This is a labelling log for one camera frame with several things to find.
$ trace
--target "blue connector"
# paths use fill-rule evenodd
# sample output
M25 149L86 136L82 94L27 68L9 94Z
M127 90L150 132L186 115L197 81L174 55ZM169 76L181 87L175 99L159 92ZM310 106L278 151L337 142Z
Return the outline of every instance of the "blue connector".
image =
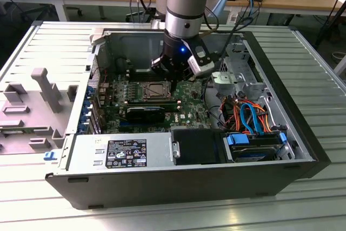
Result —
M77 130L80 131L86 131L87 126L85 124L78 124Z
M89 110L87 108L82 108L81 112L82 112L81 113L82 115L85 115L85 114L89 113Z
M44 153L43 160L45 161L54 161L57 160L56 153L54 151L47 151Z
M83 101L83 106L89 107L91 105L91 102L89 100L84 100Z
M95 93L95 89L91 86L87 86L86 91L89 93L89 95L92 95Z
M86 117L86 116L80 116L79 117L79 122L80 123L84 123L84 122L86 122L88 120L88 118Z
M232 134L235 144L249 144L249 139L246 134Z
M286 137L285 133L280 133L279 136L281 138L282 143L284 143L284 144L287 143L287 137Z

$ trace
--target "floor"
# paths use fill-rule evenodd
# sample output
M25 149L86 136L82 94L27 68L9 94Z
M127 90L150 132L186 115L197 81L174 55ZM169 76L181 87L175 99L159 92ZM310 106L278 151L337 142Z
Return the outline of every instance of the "floor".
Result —
M7 3L5 8L7 10L6 15L0 15L0 66L2 66L8 57L11 55L14 48L17 46L27 29L29 28L31 20L35 20L39 13L29 14L23 21L21 19L21 10L29 10L32 8L40 7L38 4L19 3L19 7L14 4ZM125 16L129 13L127 7L104 7L106 19L101 20L97 6L80 6L82 9L83 16L79 17L76 10L69 10L69 17L71 21L83 21L83 22L95 22L95 21L106 21L106 22L125 22ZM284 14L272 14L268 24L270 25L282 25L283 21L287 16ZM318 34L321 23L326 17L312 17L312 16L295 16L291 21L290 25L296 27L303 36L310 42L314 43L316 35ZM56 16L44 17L46 21L57 21ZM220 23L226 23L227 12L224 12L220 17ZM261 17L259 17L257 24L261 24ZM323 41L320 45L318 52L326 60L326 62L334 68L338 62L332 57L333 52L346 52L346 45L344 44L346 39L346 25L339 25L340 36L337 41Z

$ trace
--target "side panel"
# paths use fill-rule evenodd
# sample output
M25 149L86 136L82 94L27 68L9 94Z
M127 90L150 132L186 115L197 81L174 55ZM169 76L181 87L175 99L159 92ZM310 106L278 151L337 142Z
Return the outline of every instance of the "side panel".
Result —
M273 196L314 164L77 176L48 174L46 180L77 209L130 207Z

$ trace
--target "gray plastic part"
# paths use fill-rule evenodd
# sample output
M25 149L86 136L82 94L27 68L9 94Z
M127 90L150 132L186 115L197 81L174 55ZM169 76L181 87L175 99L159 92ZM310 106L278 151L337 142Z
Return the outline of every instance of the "gray plastic part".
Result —
M22 127L24 122L22 120L3 120L0 121L0 127Z
M37 81L53 113L59 113L62 107L47 79L47 74L48 71L46 68L35 68L31 73L31 78Z
M52 140L58 148L63 148L65 137L62 137L57 129L53 132Z
M53 134L53 129L51 126L48 126L46 129L35 129L34 133L38 136L41 135L52 135Z
M5 115L27 114L30 112L30 108L27 105L10 105L10 106L4 107L2 112Z
M29 145L32 149L50 148L47 138L31 138Z
M69 88L67 89L67 95L71 102L75 101L75 98L77 95L77 89L78 89L78 85L70 85Z

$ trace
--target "blue latch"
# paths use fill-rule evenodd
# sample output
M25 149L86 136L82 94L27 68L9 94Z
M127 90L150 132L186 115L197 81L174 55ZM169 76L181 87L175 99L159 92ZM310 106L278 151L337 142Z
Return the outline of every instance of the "blue latch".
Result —
M249 144L249 139L246 134L232 134L235 144Z
M45 160L45 161L54 161L57 159L58 158L55 156L55 153L53 151L47 151L44 153L43 160Z
M83 101L83 106L89 107L91 105L91 102L89 100L84 100Z
M231 146L232 144L234 144L233 138L232 138L231 135L227 136L227 143L228 143L229 146Z
M282 143L287 143L287 137L285 133L280 133L279 136L281 138Z

